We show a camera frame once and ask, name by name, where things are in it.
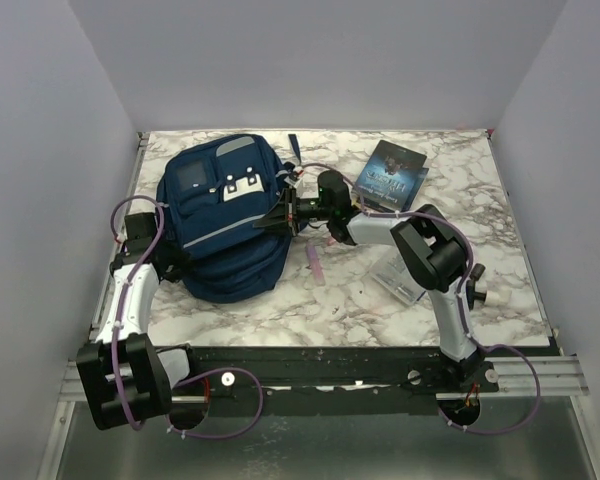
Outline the navy blue student backpack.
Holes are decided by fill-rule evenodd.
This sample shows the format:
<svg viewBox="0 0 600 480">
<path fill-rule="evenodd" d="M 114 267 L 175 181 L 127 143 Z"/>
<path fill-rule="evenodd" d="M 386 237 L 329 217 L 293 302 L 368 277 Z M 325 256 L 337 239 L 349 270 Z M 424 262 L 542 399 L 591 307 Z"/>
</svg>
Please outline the navy blue student backpack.
<svg viewBox="0 0 600 480">
<path fill-rule="evenodd" d="M 277 203 L 291 167 L 256 134 L 222 137 L 167 162 L 156 199 L 192 296 L 228 304 L 275 287 L 291 239 L 254 224 Z"/>
</svg>

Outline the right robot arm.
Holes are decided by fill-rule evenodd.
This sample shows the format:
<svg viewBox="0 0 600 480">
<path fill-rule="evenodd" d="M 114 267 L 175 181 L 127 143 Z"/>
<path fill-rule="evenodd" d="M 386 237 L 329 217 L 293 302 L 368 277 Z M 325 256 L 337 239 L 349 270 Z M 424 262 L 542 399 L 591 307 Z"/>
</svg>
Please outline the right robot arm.
<svg viewBox="0 0 600 480">
<path fill-rule="evenodd" d="M 325 221 L 339 243 L 396 247 L 412 280 L 433 306 L 446 360 L 439 370 L 442 384 L 454 392 L 473 384 L 481 353 L 469 325 L 466 284 L 473 253 L 466 237 L 431 204 L 393 214 L 354 206 L 349 184 L 338 171 L 320 173 L 317 186 L 318 196 L 308 199 L 298 197 L 294 187 L 285 188 L 254 226 L 270 234 L 295 236 L 301 224 Z"/>
</svg>

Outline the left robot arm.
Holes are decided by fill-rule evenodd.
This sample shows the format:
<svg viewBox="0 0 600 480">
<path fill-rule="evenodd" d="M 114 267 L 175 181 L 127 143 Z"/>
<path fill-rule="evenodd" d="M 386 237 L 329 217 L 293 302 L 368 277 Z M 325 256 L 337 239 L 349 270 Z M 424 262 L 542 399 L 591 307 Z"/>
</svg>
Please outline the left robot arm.
<svg viewBox="0 0 600 480">
<path fill-rule="evenodd" d="M 112 304 L 96 339 L 82 346 L 76 366 L 97 428 L 111 429 L 165 415 L 172 389 L 194 393 L 202 380 L 185 347 L 159 352 L 148 335 L 151 304 L 166 271 L 167 256 L 155 248 L 136 263 L 158 233 L 153 213 L 125 217 L 127 239 L 110 264 Z"/>
</svg>

